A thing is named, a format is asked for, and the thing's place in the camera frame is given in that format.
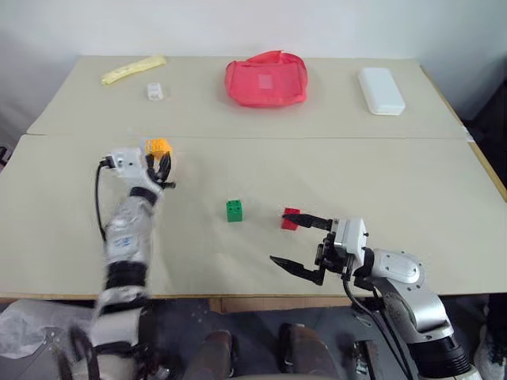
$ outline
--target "green block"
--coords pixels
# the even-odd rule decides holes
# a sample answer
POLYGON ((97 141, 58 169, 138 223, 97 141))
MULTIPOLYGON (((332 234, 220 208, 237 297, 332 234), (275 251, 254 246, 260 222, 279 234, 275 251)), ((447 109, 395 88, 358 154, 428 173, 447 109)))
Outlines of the green block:
POLYGON ((243 220, 241 200, 229 200, 226 205, 226 211, 228 222, 241 222, 243 220))

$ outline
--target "white wall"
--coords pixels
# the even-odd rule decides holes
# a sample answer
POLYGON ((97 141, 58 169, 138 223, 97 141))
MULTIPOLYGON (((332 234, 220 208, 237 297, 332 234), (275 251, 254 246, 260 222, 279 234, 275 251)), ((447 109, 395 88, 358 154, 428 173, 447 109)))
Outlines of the white wall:
POLYGON ((506 15, 505 0, 0 0, 0 129, 24 133, 78 55, 278 48, 419 59, 470 118, 501 81, 506 15))

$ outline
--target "table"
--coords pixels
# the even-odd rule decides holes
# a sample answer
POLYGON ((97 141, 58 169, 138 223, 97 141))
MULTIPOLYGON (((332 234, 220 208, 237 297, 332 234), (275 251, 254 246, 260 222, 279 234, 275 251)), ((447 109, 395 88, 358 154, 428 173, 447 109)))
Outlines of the table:
MULTIPOLYGON (((224 93, 231 58, 170 59, 100 85, 102 73, 132 60, 80 59, 2 172, 0 215, 9 220, 0 230, 2 295, 100 291, 94 170, 110 150, 149 136, 170 140, 178 182, 155 218, 149 285, 157 297, 343 295, 332 275, 316 287, 269 260, 275 254, 311 266, 323 238, 317 230, 281 230, 284 207, 362 216, 369 245, 418 256, 439 294, 507 290, 507 205, 487 161, 416 62, 308 59, 306 104, 251 109, 224 93), (407 103, 401 116, 369 114, 355 77, 364 66, 391 68, 407 103), (148 82, 162 83, 169 97, 150 102, 148 82), (242 200, 244 222, 227 223, 229 199, 242 200)), ((105 218, 125 192, 104 176, 105 218)))

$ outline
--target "small white box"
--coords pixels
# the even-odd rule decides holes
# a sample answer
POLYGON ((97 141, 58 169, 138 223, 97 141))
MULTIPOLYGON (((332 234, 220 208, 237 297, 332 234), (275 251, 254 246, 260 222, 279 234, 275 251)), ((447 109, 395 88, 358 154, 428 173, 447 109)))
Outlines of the small white box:
POLYGON ((147 93, 148 99, 151 101, 161 101, 164 98, 160 83, 148 83, 147 93))
POLYGON ((359 83, 371 113, 397 116, 405 109, 405 101, 389 69, 365 67, 359 73, 359 83))

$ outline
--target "cable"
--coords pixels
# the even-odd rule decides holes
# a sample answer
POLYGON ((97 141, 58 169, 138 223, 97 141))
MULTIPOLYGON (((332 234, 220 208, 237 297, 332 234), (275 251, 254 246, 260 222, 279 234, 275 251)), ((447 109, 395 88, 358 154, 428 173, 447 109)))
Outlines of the cable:
POLYGON ((102 221, 101 221, 101 207, 98 203, 98 181, 101 177, 101 169, 106 166, 104 161, 101 161, 98 164, 97 172, 95 173, 95 213, 97 214, 97 223, 98 223, 98 229, 101 231, 102 240, 105 241, 105 231, 104 227, 102 227, 102 221))
MULTIPOLYGON (((377 293, 377 290, 375 288, 373 289, 373 297, 375 297, 375 299, 379 299, 379 294, 377 293)), ((383 323, 385 324, 385 326, 387 326, 387 330, 389 330, 389 333, 391 334, 391 338, 393 338, 393 341, 396 344, 396 348, 398 349, 398 352, 399 352, 400 356, 402 357, 402 361, 403 361, 403 364, 405 364, 405 368, 406 368, 407 372, 410 373, 409 362, 406 359, 405 352, 402 350, 402 345, 399 342, 399 339, 395 333, 395 330, 393 329, 391 321, 389 321, 389 319, 387 318, 386 312, 383 309, 380 309, 379 312, 380 312, 380 316, 383 319, 383 323)))
POLYGON ((410 373, 410 369, 408 367, 405 367, 403 365, 402 361, 400 360, 400 358, 398 357, 398 355, 396 355, 395 349, 392 346, 391 341, 387 337, 386 332, 384 331, 384 327, 379 322, 379 320, 376 318, 376 316, 370 310, 368 310, 366 308, 366 306, 364 306, 361 302, 359 302, 357 300, 357 298, 354 296, 354 294, 352 294, 352 292, 350 291, 349 283, 346 280, 343 280, 343 288, 345 289, 345 293, 347 294, 347 297, 349 297, 349 299, 352 302, 352 304, 355 307, 357 307, 358 309, 360 309, 363 313, 365 313, 366 315, 368 315, 373 320, 373 322, 376 324, 377 328, 379 329, 380 333, 382 334, 382 337, 386 341, 387 346, 389 347, 389 350, 391 351, 391 353, 395 357, 396 362, 398 363, 398 365, 402 369, 402 372, 406 376, 406 378, 408 378, 409 380, 414 380, 414 377, 410 373))

